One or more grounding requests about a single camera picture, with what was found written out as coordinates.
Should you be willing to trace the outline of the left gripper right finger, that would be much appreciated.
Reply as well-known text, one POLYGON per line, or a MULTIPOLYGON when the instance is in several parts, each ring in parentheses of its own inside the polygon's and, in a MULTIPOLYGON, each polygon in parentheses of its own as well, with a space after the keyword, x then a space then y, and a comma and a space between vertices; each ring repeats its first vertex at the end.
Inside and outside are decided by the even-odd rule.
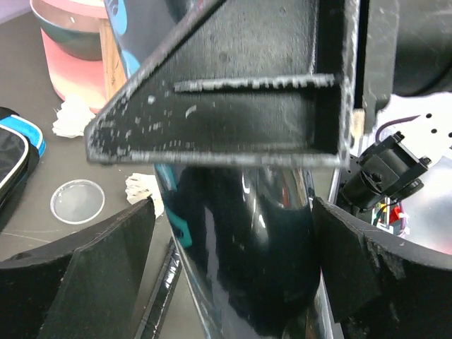
POLYGON ((451 256, 315 198, 323 278, 345 338, 450 338, 451 256))

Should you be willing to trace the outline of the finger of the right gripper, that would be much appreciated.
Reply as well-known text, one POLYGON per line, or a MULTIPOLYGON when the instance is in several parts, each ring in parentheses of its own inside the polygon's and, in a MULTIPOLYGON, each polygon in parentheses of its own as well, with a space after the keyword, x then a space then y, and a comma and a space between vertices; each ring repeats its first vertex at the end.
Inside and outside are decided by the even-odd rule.
POLYGON ((98 163, 345 167, 351 1, 207 1, 85 129, 98 163))

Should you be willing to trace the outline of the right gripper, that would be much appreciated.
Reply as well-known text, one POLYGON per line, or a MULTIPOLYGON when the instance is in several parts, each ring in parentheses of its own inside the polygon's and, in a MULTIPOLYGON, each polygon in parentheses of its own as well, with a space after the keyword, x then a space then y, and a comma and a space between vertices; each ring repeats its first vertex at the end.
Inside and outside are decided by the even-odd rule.
POLYGON ((451 91, 450 1, 361 1, 355 108, 364 132, 390 96, 451 91))

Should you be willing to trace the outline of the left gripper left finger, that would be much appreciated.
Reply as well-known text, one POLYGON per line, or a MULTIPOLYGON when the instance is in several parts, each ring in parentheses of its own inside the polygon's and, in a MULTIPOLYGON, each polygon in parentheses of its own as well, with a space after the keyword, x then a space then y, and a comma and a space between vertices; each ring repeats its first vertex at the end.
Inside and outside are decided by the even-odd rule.
POLYGON ((155 225, 151 199, 1 262, 2 338, 128 338, 155 225))

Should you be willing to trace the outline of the clear plastic tube lid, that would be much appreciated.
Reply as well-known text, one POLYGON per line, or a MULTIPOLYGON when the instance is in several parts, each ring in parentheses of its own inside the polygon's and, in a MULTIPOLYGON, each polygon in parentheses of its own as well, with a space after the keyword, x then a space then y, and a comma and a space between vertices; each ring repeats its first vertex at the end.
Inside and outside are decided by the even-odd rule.
POLYGON ((88 179, 74 179, 62 184, 52 195, 52 215, 68 225, 82 225, 95 219, 105 206, 102 187, 88 179))

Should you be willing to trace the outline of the black shuttlecock tube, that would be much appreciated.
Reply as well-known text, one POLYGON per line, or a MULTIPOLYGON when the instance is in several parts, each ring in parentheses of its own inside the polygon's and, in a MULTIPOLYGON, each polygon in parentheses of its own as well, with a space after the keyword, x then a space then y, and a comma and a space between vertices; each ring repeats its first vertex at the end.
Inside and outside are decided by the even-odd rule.
MULTIPOLYGON (((108 6, 128 80, 205 2, 108 6)), ((332 337, 308 167, 150 164, 207 338, 332 337)))

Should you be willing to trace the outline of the black grip badminton racket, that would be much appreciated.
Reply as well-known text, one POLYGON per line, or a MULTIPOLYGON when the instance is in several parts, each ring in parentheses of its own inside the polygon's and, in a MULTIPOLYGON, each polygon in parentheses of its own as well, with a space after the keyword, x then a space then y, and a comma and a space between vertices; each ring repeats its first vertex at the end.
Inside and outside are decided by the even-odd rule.
POLYGON ((173 238, 145 307, 135 339, 158 339, 182 271, 181 257, 173 238))

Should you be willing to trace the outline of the white shuttlecock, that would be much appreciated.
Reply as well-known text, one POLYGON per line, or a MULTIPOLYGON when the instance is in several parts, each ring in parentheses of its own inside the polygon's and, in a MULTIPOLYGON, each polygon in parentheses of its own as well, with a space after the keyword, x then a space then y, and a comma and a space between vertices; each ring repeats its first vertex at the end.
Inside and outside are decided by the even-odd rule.
POLYGON ((154 203, 155 217, 164 213, 164 205, 155 175, 133 173, 126 181, 126 199, 133 205, 139 201, 151 198, 154 203))
POLYGON ((85 127, 95 118, 85 101, 78 95, 67 95, 56 112, 52 131, 56 136, 77 138, 84 136, 85 127))

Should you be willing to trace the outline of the black sport racket bag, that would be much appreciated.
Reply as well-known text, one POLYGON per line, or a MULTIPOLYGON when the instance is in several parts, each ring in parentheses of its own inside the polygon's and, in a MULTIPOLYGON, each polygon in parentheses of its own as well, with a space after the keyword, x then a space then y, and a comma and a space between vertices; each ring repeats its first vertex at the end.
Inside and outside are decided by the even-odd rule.
POLYGON ((43 156, 46 142, 34 123, 12 109, 1 108, 1 209, 20 195, 43 156))

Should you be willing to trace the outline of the pink three-tier shelf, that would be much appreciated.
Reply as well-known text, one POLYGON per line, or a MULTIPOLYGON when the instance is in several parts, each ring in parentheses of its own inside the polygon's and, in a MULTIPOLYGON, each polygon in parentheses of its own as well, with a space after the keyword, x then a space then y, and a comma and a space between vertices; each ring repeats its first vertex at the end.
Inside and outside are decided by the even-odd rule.
POLYGON ((54 91, 63 100, 67 95, 80 96, 90 110, 96 113, 126 82, 105 3, 103 1, 44 2, 71 13, 99 20, 102 48, 100 61, 86 61, 67 54, 50 40, 41 28, 49 77, 54 91))

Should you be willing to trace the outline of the patterned grey bowl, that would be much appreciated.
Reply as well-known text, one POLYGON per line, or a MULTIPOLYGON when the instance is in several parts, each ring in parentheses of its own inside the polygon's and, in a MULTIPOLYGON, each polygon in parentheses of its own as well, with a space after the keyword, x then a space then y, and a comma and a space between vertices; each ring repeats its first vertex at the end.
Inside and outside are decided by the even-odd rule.
POLYGON ((86 61, 100 61, 99 20, 71 13, 44 1, 30 1, 43 32, 67 54, 86 61))

